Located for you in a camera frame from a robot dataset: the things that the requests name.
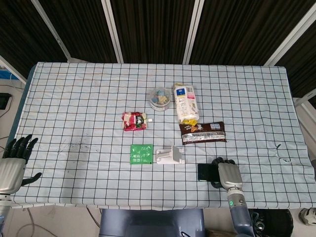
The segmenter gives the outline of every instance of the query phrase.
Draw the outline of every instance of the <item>clear plastic container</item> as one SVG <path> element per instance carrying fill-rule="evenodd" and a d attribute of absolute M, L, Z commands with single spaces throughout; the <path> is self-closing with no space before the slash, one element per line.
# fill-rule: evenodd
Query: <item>clear plastic container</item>
<path fill-rule="evenodd" d="M 170 91 L 164 87 L 156 87 L 150 93 L 150 106 L 156 111 L 165 111 L 170 104 Z"/>

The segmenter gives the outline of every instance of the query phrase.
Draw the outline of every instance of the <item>smartphone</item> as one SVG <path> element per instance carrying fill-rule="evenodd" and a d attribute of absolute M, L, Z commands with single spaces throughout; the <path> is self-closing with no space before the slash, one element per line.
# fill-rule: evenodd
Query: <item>smartphone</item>
<path fill-rule="evenodd" d="M 218 166 L 214 164 L 197 164 L 197 179 L 199 181 L 220 182 Z"/>

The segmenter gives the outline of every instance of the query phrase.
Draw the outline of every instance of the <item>brown snack package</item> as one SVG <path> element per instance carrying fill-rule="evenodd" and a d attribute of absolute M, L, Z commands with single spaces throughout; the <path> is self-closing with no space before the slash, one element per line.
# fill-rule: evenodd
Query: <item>brown snack package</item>
<path fill-rule="evenodd" d="M 198 123 L 192 125 L 180 124 L 182 145 L 202 142 L 226 142 L 225 126 L 223 122 Z"/>

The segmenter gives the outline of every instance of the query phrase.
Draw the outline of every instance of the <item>red snack bag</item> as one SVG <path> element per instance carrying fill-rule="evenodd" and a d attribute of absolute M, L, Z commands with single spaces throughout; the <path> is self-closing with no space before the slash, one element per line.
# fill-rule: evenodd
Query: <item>red snack bag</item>
<path fill-rule="evenodd" d="M 147 128 L 147 118 L 145 113 L 124 113 L 122 119 L 124 131 L 137 131 Z"/>

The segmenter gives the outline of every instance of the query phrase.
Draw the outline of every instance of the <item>green card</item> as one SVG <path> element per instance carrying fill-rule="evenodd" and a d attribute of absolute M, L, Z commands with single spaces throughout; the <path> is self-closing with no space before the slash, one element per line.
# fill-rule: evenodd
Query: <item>green card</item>
<path fill-rule="evenodd" d="M 130 164 L 152 164 L 153 163 L 153 146 L 130 145 Z"/>

